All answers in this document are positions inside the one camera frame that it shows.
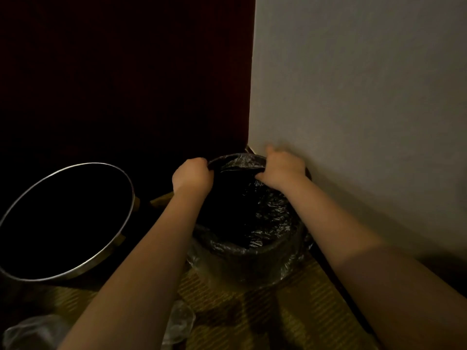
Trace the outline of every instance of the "trash can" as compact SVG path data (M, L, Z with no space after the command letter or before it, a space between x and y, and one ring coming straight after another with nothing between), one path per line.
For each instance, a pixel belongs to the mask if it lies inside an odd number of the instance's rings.
M250 153L209 162L214 184L199 214L188 261L214 288L271 286L303 258L306 229L287 198L255 179L266 158Z

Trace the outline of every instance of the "woven floor mat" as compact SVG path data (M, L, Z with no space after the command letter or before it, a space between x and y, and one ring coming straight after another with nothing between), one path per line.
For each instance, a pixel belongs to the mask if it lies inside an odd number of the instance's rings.
M95 292L2 280L1 330L25 318L56 313L70 324ZM196 313L189 339L175 349L375 349L319 264L307 257L278 285L230 293L212 290L189 270L178 297Z

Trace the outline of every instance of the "white wall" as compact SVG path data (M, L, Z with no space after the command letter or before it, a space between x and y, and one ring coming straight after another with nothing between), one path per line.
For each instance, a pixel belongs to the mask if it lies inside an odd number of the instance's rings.
M467 1L256 0L249 143L414 255L467 259Z

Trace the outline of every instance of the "dark red wall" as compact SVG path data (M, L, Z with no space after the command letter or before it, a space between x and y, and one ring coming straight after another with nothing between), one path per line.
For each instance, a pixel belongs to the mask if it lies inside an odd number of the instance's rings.
M0 209L63 166L141 197L247 143L254 0L1 0Z

